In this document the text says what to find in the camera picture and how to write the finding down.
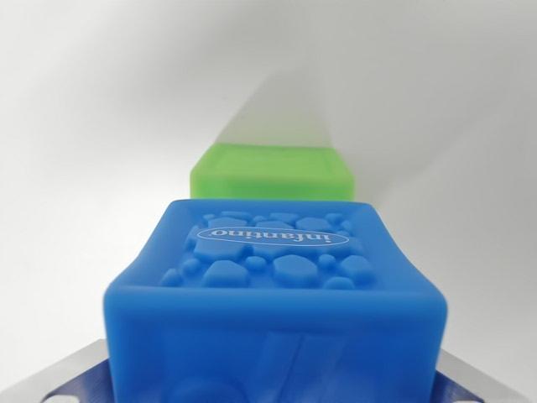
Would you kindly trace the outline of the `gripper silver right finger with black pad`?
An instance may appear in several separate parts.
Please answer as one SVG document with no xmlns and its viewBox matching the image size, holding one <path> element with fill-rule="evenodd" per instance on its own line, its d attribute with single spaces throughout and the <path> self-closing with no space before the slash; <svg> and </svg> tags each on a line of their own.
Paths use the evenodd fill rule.
<svg viewBox="0 0 537 403">
<path fill-rule="evenodd" d="M 435 402 L 524 402 L 524 396 L 441 350 L 435 374 Z"/>
</svg>

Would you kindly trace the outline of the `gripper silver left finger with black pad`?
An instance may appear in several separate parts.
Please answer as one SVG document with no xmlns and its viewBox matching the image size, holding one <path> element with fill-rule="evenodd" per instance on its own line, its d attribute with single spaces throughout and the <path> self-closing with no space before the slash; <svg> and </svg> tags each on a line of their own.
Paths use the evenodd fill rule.
<svg viewBox="0 0 537 403">
<path fill-rule="evenodd" d="M 1 392 L 2 402 L 109 402 L 107 342 L 99 339 Z"/>
</svg>

